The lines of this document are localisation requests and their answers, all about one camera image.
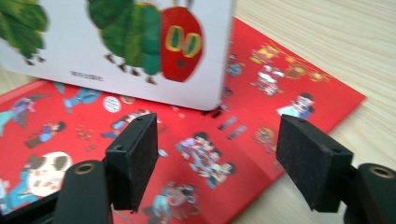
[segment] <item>wooden table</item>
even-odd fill
[[[396,170],[396,1],[239,0],[235,15],[365,94],[331,136],[355,153],[354,166]],[[32,80],[0,67],[0,93]],[[344,205],[338,214],[311,212],[284,175],[234,223],[334,224],[344,212]]]

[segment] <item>table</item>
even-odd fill
[[[396,1],[240,0],[235,16],[365,94],[331,136],[355,153],[354,166],[396,170]],[[0,93],[32,80],[0,66]],[[345,208],[311,212],[284,175],[234,223],[343,223]]]

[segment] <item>book cover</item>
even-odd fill
[[[67,167],[101,160],[129,122],[157,113],[161,157],[139,212],[114,211],[115,223],[229,223],[284,173],[281,114],[328,133],[365,98],[238,19],[230,45],[213,110],[47,80],[1,96],[2,211],[60,189]]]
[[[0,63],[20,74],[212,109],[221,96],[233,5],[2,1]]]

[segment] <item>red book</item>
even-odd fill
[[[101,160],[131,120],[157,113],[161,157],[139,212],[115,223],[228,223],[283,174],[281,114],[328,133],[365,98],[237,19],[226,72],[205,112],[47,80],[1,96],[2,211],[60,189],[69,166]]]

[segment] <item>wood grain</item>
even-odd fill
[[[396,1],[240,0],[235,16],[365,94],[331,136],[355,153],[353,165],[396,170]],[[33,79],[0,65],[0,93]],[[284,175],[234,223],[344,223],[344,212],[311,212]]]

